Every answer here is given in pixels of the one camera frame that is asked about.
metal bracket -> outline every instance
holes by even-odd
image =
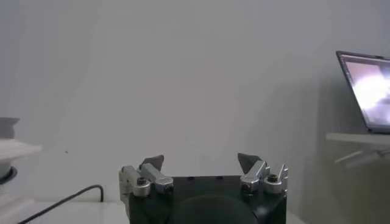
[[[270,168],[266,162],[262,160],[256,161],[248,173],[239,178],[241,189],[249,193],[257,191],[260,180],[269,175],[269,170]]]
[[[136,197],[147,197],[151,191],[151,182],[141,177],[133,166],[124,166],[119,171],[119,190],[121,200],[130,193]]]
[[[282,165],[278,175],[271,174],[264,180],[265,191],[269,194],[286,194],[288,182],[288,168]]]
[[[141,165],[141,176],[154,183],[158,193],[167,194],[173,191],[173,178],[163,175],[150,163]]]

